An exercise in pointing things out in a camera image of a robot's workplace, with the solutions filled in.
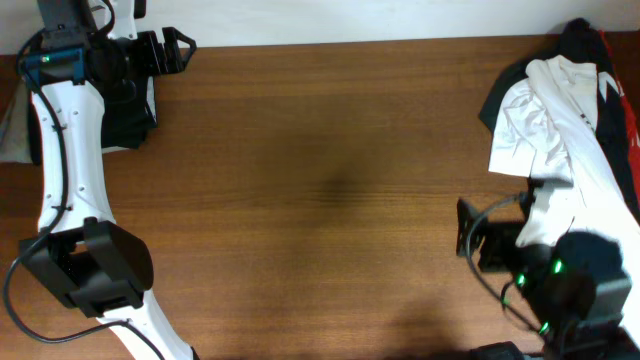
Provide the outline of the black shorts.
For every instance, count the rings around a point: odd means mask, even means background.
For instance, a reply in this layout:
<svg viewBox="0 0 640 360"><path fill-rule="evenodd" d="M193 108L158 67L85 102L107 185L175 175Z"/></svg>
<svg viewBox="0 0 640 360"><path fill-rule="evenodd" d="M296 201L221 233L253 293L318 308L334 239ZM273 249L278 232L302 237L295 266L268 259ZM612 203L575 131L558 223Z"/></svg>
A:
<svg viewBox="0 0 640 360"><path fill-rule="evenodd" d="M101 128L102 149L138 149L148 132L157 127L155 78L135 77L117 82L115 87L93 83L104 100Z"/></svg>

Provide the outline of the white t-shirt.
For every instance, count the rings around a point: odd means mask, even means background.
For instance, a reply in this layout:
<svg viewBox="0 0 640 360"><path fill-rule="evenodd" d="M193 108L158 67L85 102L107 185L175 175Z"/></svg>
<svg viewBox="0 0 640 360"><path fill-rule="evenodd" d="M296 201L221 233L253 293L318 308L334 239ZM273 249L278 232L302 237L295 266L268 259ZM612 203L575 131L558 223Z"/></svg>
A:
<svg viewBox="0 0 640 360"><path fill-rule="evenodd" d="M525 79L499 106L489 169L566 182L544 187L516 244L553 246L561 235L580 230L617 243L632 280L621 325L637 341L639 224L595 136L600 85L593 63L574 63L562 55L531 61Z"/></svg>

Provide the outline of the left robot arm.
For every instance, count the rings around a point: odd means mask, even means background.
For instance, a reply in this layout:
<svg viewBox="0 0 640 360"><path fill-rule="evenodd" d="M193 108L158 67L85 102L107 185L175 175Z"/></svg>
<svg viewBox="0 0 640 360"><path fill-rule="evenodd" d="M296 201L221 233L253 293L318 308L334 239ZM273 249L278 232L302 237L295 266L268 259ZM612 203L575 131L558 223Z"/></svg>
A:
<svg viewBox="0 0 640 360"><path fill-rule="evenodd" d="M40 130L43 200L37 235L20 244L26 268L64 307L111 330L137 359L193 359L153 292L144 241L121 228L106 192L105 120L153 119L153 81L184 71L187 37L138 31L142 1L42 1L43 27L21 48L17 73Z"/></svg>

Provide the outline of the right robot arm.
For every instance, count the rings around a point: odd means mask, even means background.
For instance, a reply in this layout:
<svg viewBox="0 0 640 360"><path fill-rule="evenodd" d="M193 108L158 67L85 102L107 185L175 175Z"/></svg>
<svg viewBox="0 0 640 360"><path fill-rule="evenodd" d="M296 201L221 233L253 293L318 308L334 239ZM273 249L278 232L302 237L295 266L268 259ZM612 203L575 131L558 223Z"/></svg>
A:
<svg viewBox="0 0 640 360"><path fill-rule="evenodd" d="M632 282L619 245L580 230L561 233L552 245L519 246L524 222L489 219L512 204L531 219L536 201L569 187L563 180L530 180L527 191L484 210L458 200L456 253L502 310L543 341L537 358L636 359L639 348L622 326Z"/></svg>

